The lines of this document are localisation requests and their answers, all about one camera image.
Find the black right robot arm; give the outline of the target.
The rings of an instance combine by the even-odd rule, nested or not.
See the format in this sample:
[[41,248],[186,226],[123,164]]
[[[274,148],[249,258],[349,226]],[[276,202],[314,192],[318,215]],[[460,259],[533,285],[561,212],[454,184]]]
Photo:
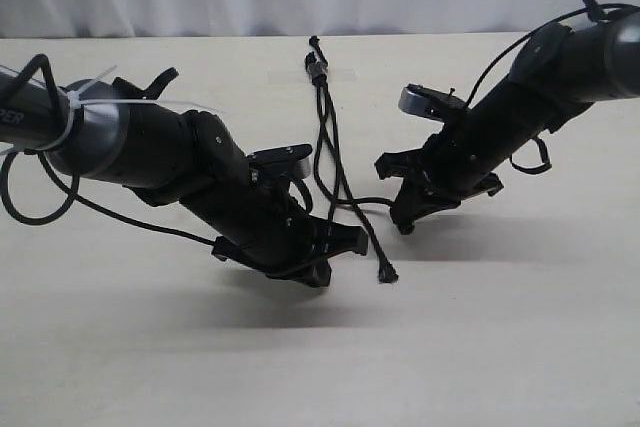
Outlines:
[[393,223],[407,235],[427,215],[496,195],[503,187],[496,167],[542,131],[558,131],[596,102],[638,95],[638,13],[581,30],[543,27],[473,107],[451,93],[406,85],[400,110],[443,127],[422,147],[376,161],[380,178],[402,181],[390,208]]

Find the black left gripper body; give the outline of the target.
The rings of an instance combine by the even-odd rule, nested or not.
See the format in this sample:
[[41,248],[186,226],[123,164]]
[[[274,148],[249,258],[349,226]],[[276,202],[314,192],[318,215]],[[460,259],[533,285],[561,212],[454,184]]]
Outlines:
[[324,259],[316,252],[322,221],[289,194],[287,181],[221,186],[211,191],[213,255],[264,274]]

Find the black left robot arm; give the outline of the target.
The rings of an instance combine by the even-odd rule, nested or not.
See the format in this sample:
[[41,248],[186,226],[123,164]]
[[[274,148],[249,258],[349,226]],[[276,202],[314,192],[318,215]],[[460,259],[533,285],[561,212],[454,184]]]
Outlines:
[[177,73],[139,88],[124,79],[59,87],[48,59],[1,74],[1,139],[74,181],[123,186],[152,207],[179,204],[216,231],[213,255],[265,276],[324,288],[330,259],[368,249],[358,226],[315,217],[308,144],[251,154],[216,114],[158,104]]

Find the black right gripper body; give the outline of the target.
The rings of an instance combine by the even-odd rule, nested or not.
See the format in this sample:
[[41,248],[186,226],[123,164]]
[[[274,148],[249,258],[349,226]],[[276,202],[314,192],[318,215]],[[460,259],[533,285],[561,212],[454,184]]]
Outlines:
[[384,152],[374,167],[380,179],[391,177],[432,185],[458,196],[461,203],[504,185],[495,169],[504,162],[504,122],[487,116],[462,116],[444,123],[416,149]]

